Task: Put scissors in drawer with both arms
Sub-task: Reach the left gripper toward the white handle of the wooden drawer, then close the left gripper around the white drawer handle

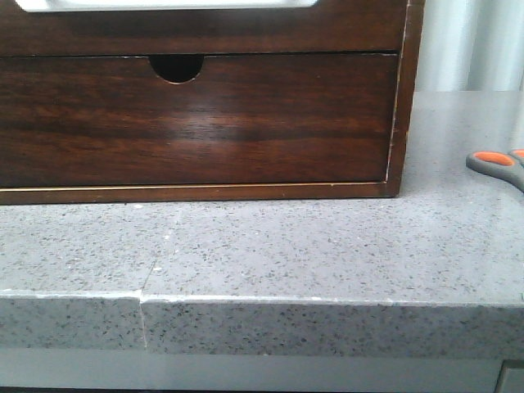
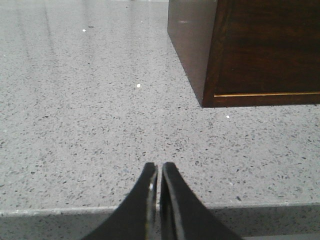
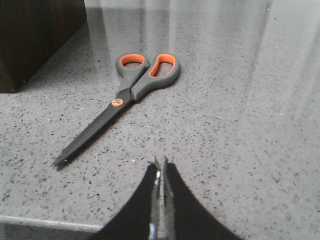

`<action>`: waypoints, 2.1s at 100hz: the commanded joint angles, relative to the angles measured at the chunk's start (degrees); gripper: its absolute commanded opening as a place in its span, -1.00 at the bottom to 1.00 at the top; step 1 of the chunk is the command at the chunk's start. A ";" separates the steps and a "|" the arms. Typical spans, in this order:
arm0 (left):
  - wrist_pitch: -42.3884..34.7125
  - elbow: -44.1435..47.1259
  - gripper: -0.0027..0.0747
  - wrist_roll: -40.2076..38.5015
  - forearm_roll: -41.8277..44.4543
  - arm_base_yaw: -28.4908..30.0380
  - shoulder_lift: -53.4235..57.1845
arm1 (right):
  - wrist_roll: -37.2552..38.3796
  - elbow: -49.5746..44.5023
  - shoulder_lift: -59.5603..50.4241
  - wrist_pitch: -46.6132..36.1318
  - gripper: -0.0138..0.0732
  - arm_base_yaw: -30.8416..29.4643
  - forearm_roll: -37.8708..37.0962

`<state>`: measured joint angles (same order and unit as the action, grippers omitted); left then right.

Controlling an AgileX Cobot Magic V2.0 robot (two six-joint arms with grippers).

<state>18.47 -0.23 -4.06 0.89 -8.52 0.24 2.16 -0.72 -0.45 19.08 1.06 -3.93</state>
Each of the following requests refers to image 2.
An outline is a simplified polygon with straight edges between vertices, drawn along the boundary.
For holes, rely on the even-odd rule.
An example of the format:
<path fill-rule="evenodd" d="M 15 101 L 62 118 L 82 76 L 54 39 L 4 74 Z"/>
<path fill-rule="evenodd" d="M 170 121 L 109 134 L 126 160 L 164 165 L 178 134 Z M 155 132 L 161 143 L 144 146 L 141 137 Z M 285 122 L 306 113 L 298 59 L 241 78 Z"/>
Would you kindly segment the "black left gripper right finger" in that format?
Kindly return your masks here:
<path fill-rule="evenodd" d="M 173 162 L 162 166 L 160 218 L 163 240 L 241 239 L 201 203 Z"/>

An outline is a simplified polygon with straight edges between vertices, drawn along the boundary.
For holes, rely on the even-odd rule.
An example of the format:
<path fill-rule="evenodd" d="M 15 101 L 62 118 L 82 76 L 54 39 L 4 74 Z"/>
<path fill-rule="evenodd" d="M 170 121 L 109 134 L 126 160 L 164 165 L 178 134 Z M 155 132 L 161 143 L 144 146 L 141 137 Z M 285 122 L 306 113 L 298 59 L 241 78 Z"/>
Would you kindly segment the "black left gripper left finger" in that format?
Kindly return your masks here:
<path fill-rule="evenodd" d="M 84 240 L 153 240 L 158 167 L 147 162 L 119 207 Z"/>

